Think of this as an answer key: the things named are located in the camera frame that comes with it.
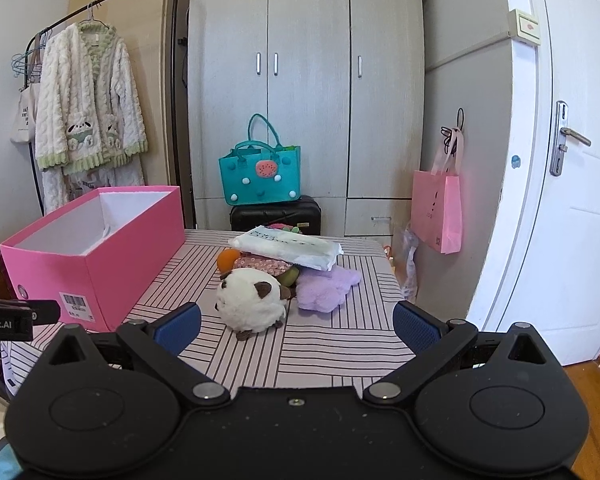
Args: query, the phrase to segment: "table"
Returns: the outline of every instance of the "table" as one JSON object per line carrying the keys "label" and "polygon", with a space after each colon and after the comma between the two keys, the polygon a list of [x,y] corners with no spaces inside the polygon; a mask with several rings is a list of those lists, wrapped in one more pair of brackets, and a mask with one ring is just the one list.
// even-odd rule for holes
{"label": "table", "polygon": [[[224,384],[232,395],[239,386],[354,386],[360,394],[372,382],[413,357],[395,335],[392,312],[402,300],[400,286],[382,247],[361,238],[330,238],[342,245],[343,267],[363,279],[346,304],[330,314],[299,310],[291,300],[280,329],[269,328],[237,341],[217,316],[220,283],[216,256],[237,233],[187,230],[184,245],[142,295],[127,319],[149,322],[187,301],[202,311],[200,335],[180,358]],[[62,324],[36,327],[32,342],[2,344],[8,388],[15,393]]]}

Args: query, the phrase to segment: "teal bag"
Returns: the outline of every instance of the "teal bag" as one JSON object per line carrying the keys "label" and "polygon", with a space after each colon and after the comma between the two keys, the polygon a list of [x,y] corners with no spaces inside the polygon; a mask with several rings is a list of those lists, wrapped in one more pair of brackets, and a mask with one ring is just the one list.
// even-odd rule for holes
{"label": "teal bag", "polygon": [[[267,123],[277,145],[272,148],[251,140],[251,125],[259,117]],[[228,205],[289,202],[300,198],[300,146],[283,146],[269,121],[254,114],[247,126],[247,139],[218,159],[224,200]]]}

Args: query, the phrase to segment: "blue gripper pad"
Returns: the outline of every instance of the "blue gripper pad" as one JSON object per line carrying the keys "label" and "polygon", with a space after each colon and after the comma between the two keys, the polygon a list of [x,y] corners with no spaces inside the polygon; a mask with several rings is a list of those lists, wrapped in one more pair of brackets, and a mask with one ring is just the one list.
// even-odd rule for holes
{"label": "blue gripper pad", "polygon": [[394,307],[394,332],[414,354],[425,351],[448,332],[445,323],[422,309],[401,301]]}
{"label": "blue gripper pad", "polygon": [[185,303],[148,326],[148,335],[172,355],[180,354],[200,334],[202,314],[195,303]]}

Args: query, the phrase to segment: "pink paper bag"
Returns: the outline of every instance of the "pink paper bag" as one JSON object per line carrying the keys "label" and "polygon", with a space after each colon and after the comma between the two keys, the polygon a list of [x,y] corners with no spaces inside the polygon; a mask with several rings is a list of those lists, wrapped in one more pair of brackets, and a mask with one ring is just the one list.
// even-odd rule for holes
{"label": "pink paper bag", "polygon": [[440,143],[431,171],[413,175],[411,230],[439,253],[457,253],[462,245],[462,206],[460,201],[460,165],[464,139],[458,128],[452,128],[449,146],[458,142],[456,154],[445,153]]}

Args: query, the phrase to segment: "switch box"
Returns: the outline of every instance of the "switch box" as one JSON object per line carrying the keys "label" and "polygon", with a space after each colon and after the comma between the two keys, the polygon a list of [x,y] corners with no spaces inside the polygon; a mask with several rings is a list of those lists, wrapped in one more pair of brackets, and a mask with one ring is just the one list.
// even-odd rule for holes
{"label": "switch box", "polygon": [[535,16],[520,9],[509,11],[509,35],[513,40],[531,46],[537,46],[540,41],[540,22]]}

